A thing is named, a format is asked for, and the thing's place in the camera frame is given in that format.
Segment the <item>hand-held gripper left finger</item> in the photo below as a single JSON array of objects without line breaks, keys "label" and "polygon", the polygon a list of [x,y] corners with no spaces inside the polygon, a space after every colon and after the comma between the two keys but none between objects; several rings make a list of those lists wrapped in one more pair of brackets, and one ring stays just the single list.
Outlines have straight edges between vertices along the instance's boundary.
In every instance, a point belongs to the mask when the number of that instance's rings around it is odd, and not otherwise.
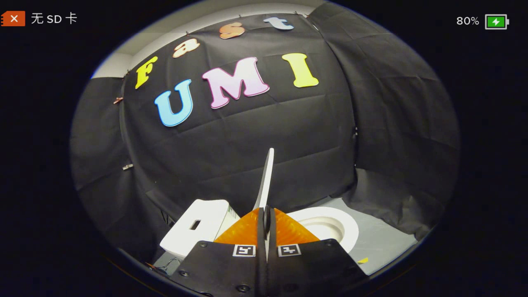
[{"label": "hand-held gripper left finger", "polygon": [[268,221],[269,207],[259,208],[254,245],[198,241],[169,279],[195,297],[265,297]]}]

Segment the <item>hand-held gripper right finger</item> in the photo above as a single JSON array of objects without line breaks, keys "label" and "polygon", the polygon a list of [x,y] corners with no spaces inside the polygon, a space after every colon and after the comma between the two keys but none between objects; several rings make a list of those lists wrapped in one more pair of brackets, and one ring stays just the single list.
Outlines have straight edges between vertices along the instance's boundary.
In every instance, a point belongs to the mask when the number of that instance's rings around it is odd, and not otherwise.
[{"label": "hand-held gripper right finger", "polygon": [[369,280],[351,256],[359,228],[332,207],[270,211],[268,296],[347,297]]}]

